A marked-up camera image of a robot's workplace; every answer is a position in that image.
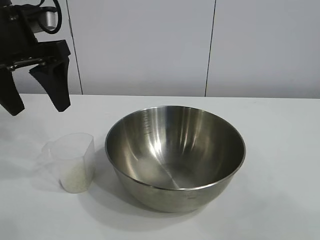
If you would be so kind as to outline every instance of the measuring cup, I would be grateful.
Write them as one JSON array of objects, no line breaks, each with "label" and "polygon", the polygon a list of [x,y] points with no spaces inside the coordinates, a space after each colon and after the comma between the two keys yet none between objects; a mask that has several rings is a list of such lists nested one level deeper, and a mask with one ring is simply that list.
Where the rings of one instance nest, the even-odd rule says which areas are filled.
[{"label": "measuring cup", "polygon": [[87,133],[60,137],[50,148],[62,187],[69,193],[87,191],[95,172],[94,138]]}]

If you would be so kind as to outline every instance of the white table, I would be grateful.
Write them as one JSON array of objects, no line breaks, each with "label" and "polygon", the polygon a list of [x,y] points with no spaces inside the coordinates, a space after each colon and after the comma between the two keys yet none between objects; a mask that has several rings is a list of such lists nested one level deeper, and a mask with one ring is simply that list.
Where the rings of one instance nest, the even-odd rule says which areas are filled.
[{"label": "white table", "polygon": [[[55,110],[47,95],[23,94],[17,116],[0,107],[1,240],[320,239],[320,99],[72,95]],[[110,127],[138,109],[183,105],[234,125],[246,158],[227,189],[188,214],[146,210],[121,187],[104,153]],[[94,136],[95,182],[64,192],[43,146],[62,135]]]}]

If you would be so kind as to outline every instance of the robotic arm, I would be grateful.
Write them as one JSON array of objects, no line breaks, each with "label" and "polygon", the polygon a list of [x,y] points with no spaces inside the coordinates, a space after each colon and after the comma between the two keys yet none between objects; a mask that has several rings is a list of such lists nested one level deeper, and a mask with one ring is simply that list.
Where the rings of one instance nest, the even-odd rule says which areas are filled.
[{"label": "robotic arm", "polygon": [[70,106],[66,40],[38,42],[35,33],[57,33],[62,24],[58,0],[55,7],[12,5],[0,0],[0,104],[13,116],[25,106],[15,86],[12,71],[35,65],[29,73],[41,84],[59,112]]}]

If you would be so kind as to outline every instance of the stainless steel bowl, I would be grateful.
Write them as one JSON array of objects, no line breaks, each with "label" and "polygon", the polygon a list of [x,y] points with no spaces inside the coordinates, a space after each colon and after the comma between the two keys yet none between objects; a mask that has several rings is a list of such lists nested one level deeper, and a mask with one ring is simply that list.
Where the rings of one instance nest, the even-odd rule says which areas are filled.
[{"label": "stainless steel bowl", "polygon": [[105,150],[124,187],[163,212],[188,212],[209,203],[245,158],[245,143],[231,124],[185,106],[125,116],[108,133]]}]

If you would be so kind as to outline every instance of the cable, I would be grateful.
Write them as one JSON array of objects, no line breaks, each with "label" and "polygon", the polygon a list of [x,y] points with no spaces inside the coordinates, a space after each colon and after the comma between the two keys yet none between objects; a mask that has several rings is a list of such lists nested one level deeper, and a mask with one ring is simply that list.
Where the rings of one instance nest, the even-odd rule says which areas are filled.
[{"label": "cable", "polygon": [[61,29],[61,25],[62,25],[62,11],[61,11],[61,7],[60,4],[58,2],[58,0],[53,0],[54,5],[56,7],[56,11],[58,14],[58,23],[56,25],[56,28],[53,30],[48,30],[39,20],[38,20],[38,24],[40,26],[40,28],[45,31],[47,34],[56,34],[57,32],[59,32],[59,30]]}]

